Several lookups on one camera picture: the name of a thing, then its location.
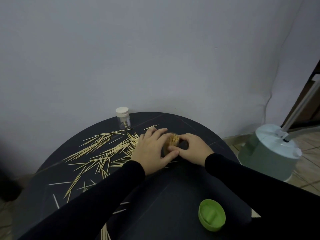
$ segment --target finger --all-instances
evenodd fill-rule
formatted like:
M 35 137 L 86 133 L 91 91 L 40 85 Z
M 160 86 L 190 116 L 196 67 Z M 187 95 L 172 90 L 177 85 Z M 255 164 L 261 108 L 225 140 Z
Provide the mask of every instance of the finger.
M 139 136 L 139 140 L 138 140 L 138 142 L 139 142 L 139 141 L 142 141 L 142 140 L 143 140 L 143 138 L 144 138 L 144 134 L 141 134 L 141 135 Z
M 171 162 L 173 159 L 175 159 L 179 155 L 179 151 L 172 151 L 169 154 L 167 154 L 164 158 L 162 158 L 162 162 L 164 165 L 167 165 L 169 162 Z
M 162 136 L 160 136 L 160 138 L 157 140 L 159 142 L 159 145 L 162 147 L 165 144 L 166 140 L 169 137 L 171 137 L 172 135 L 174 135 L 174 134 L 166 133 L 166 134 L 163 134 Z
M 179 137 L 180 139 L 184 140 L 184 141 L 189 142 L 189 141 L 190 141 L 190 138 L 191 138 L 191 135 L 192 135 L 192 134 L 190 134 L 190 133 L 186 133 L 186 134 L 184 134 L 184 135 L 178 135 L 178 137 Z
M 186 153 L 187 153 L 187 150 L 183 150 L 183 149 L 181 149 L 181 148 L 179 148 L 179 147 L 176 147 L 176 146 L 173 146 L 173 145 L 168 146 L 168 150 L 169 150 L 170 152 L 178 151 L 178 152 L 179 152 L 179 155 L 180 155 L 181 157 L 184 157 L 184 156 L 186 155 Z
M 144 138 L 148 139 L 152 136 L 152 133 L 154 133 L 157 129 L 154 127 L 151 127 L 146 130 L 146 134 L 144 135 Z
M 159 137 L 161 136 L 162 133 L 165 133 L 168 129 L 167 128 L 162 128 L 162 129 L 158 129 L 155 133 L 153 133 L 153 135 L 151 136 L 151 138 L 153 140 L 158 140 Z

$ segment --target person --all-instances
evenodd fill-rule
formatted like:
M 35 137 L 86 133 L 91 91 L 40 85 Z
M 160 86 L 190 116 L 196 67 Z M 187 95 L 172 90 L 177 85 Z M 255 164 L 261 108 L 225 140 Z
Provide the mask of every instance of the person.
M 319 196 L 214 153 L 200 137 L 190 133 L 179 135 L 188 141 L 187 150 L 170 146 L 170 153 L 161 158 L 161 149 L 171 136 L 163 134 L 166 131 L 148 129 L 145 135 L 140 135 L 131 160 L 122 168 L 55 211 L 20 239 L 96 238 L 119 204 L 146 175 L 162 169 L 178 155 L 205 167 L 261 216 L 242 229 L 246 238 L 318 234 Z

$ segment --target white cap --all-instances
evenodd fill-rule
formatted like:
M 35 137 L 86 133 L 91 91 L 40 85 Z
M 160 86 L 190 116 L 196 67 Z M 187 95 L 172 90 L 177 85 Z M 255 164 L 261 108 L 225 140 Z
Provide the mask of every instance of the white cap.
M 115 110 L 117 117 L 126 117 L 129 115 L 129 109 L 127 107 L 119 107 Z

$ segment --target hand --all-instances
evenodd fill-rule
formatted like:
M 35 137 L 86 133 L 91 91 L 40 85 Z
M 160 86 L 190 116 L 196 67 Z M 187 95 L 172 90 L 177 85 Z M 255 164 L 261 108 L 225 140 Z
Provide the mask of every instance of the hand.
M 133 151 L 131 160 L 141 164 L 146 175 L 154 173 L 164 168 L 172 159 L 179 155 L 179 151 L 172 150 L 164 158 L 160 158 L 161 149 L 166 140 L 172 134 L 166 132 L 168 129 L 156 129 L 154 127 L 148 129 L 146 134 L 139 137 L 138 144 Z
M 176 146 L 169 146 L 169 151 L 179 151 L 179 155 L 191 163 L 205 166 L 206 158 L 214 151 L 198 136 L 186 133 L 178 136 L 189 143 L 189 148 L 183 150 Z

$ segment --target black tabletop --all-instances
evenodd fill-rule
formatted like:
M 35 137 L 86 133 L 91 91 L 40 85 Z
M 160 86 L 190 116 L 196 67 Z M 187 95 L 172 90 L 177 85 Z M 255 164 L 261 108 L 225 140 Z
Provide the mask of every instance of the black tabletop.
M 177 134 L 192 133 L 200 136 L 215 153 L 238 162 L 234 153 L 220 137 L 205 126 L 185 117 L 168 113 L 142 112 L 131 113 L 130 121 L 133 128 L 130 133 L 136 132 L 140 135 L 145 132 L 143 129 L 153 125 L 158 125 L 157 128 L 168 128 L 169 132 Z M 62 160 L 82 149 L 79 146 L 83 140 L 117 130 L 119 125 L 116 117 L 101 121 L 76 134 L 52 153 L 18 198 L 13 218 L 15 239 L 57 210 L 53 194 L 60 207 L 67 203 L 64 195 L 70 185 L 49 185 L 73 181 L 78 175 L 78 171 L 73 171 L 77 165 L 67 165 Z M 77 162 L 87 162 L 89 158 L 111 147 L 114 145 L 106 144 L 94 153 L 77 159 Z M 121 158 L 123 155 L 116 155 L 114 159 L 117 157 Z M 117 167 L 113 167 L 109 172 L 113 173 L 116 170 Z M 84 181 L 87 185 L 91 184 L 90 180 L 98 183 L 102 180 L 102 176 L 95 174 L 94 169 L 84 173 L 73 188 L 70 200 L 81 194 L 82 190 L 77 189 L 83 186 Z M 199 204 L 204 199 L 219 202 L 225 210 L 226 224 L 219 232 L 209 232 L 198 219 Z M 234 234 L 238 227 L 251 221 L 251 208 L 245 202 L 220 180 L 206 173 L 203 167 L 186 160 L 171 163 L 170 168 L 164 168 L 148 176 L 125 201 L 130 201 L 130 204 L 126 205 L 127 210 L 113 215 L 107 222 L 112 240 L 221 239 Z

